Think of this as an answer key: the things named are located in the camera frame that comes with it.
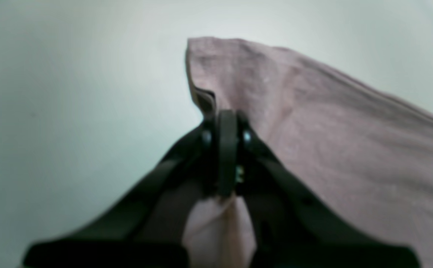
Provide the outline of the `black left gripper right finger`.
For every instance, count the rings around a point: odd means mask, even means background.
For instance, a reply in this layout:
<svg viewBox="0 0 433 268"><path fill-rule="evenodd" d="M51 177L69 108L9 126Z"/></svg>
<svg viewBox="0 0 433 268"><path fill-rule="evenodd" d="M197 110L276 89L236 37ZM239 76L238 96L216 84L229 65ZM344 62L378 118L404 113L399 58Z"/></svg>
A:
<svg viewBox="0 0 433 268"><path fill-rule="evenodd" d="M332 212L227 112L227 192L243 198L256 238L251 268L419 268L412 249L380 242Z"/></svg>

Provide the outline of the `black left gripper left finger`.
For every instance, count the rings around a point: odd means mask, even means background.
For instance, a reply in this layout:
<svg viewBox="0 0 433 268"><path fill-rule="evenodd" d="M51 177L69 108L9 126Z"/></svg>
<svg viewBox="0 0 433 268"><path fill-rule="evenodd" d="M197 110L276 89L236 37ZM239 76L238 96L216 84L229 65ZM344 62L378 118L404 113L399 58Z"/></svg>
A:
<svg viewBox="0 0 433 268"><path fill-rule="evenodd" d="M108 211L55 241L33 244L25 268L187 268L181 244L203 197L228 197L228 111L205 117Z"/></svg>

